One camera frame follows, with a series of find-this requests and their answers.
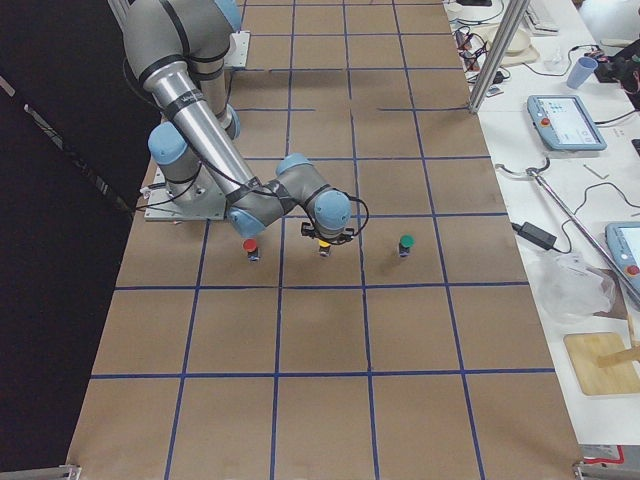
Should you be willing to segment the yellow push button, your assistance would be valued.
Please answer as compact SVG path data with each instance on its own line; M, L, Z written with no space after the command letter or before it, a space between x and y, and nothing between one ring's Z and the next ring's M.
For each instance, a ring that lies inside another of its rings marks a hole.
M331 255L331 244L325 241L318 241L318 253L321 257L329 257Z

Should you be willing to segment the red push button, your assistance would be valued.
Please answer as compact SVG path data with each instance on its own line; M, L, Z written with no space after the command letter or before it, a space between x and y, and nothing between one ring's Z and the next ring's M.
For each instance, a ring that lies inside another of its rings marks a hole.
M255 238L247 238L242 244L243 250L246 252L247 259L250 262L259 261L261 258L258 241Z

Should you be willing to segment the green push button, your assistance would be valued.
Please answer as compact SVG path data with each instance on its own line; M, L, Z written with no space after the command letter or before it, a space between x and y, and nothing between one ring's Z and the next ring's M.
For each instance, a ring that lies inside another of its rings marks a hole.
M415 244L415 239L410 234L404 234L398 242L398 255L400 258L406 258L411 254L411 249Z

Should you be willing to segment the wooden board stand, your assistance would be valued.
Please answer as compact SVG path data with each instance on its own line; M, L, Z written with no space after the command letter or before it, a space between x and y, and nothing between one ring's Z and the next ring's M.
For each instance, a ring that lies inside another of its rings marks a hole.
M569 334L563 339L581 391L587 396L639 392L639 340L627 317L630 346L614 332Z

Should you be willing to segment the black power adapter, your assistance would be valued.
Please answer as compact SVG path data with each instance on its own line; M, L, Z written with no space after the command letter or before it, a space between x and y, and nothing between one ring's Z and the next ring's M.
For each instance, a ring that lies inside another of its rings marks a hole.
M557 237L529 222L522 224L511 223L513 231L521 238L544 249L551 250Z

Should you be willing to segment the metal cane rod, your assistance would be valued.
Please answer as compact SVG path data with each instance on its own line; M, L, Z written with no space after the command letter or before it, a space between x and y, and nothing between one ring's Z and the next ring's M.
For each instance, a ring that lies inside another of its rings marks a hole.
M577 217L577 215L570 209L570 207L564 202L564 200L555 192L550 184L543 177L542 173L551 166L551 159L546 156L545 162L542 166L530 166L524 171L518 172L507 168L504 164L496 164L496 170L502 170L507 174L517 178L529 178L537 183L555 202L555 204L564 212L568 220L579 230L581 235L588 241L594 250L598 252L600 257L604 260L606 265L615 273L620 284L627 290L628 296L636 303L639 304L639 289L633 285L631 280L626 276L625 271L615 263L614 257L609 251L603 247L598 240L590 233L584 223Z

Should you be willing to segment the clear plastic bag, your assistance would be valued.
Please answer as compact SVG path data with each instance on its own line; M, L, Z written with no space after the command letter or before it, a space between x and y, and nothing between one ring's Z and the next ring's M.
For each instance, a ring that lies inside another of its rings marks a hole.
M543 324L570 324L587 317L614 317L616 284L579 253L542 252L525 264Z

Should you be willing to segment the white plate stack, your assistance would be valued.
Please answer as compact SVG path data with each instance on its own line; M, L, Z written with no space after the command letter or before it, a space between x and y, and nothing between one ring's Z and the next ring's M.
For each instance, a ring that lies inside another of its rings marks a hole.
M491 50L498 30L497 24L476 26L471 32L480 36L481 41L487 44ZM501 60L502 67L519 64L533 63L539 58L538 50L533 46L530 36L521 28L518 28Z

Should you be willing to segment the blue teach pendant upper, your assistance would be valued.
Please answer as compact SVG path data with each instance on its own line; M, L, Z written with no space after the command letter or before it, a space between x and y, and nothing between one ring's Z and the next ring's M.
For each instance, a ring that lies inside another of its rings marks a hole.
M527 111L543 143L555 151L603 151L607 143L577 95L532 95Z

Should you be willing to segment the blue teach pendant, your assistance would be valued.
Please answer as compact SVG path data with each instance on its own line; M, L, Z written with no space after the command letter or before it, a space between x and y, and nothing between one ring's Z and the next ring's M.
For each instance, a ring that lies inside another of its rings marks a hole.
M605 237L613 260L639 297L639 222L613 222L606 226Z
M543 143L555 151L603 151L607 143L577 95L532 95L527 111Z

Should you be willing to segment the blue teach pendant lower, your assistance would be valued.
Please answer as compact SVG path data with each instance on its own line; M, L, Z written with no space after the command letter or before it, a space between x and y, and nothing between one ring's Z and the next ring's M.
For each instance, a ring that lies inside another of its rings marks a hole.
M605 237L613 260L639 297L639 222L613 222L606 226Z

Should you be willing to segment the light blue plastic cup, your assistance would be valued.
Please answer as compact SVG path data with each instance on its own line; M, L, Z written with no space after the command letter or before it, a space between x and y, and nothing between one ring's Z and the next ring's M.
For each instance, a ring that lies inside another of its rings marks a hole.
M582 56L573 65L566 85L571 89L578 89L595 72L599 62L591 57Z

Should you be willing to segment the aluminium frame post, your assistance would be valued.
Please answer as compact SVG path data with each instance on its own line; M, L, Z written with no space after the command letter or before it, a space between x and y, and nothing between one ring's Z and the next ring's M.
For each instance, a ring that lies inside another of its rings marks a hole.
M479 112L486 98L486 93L492 85L498 67L519 28L519 24L524 17L529 3L529 0L514 0L508 3L502 20L496 30L492 46L489 49L489 53L471 91L468 104L468 110L471 114L477 114Z

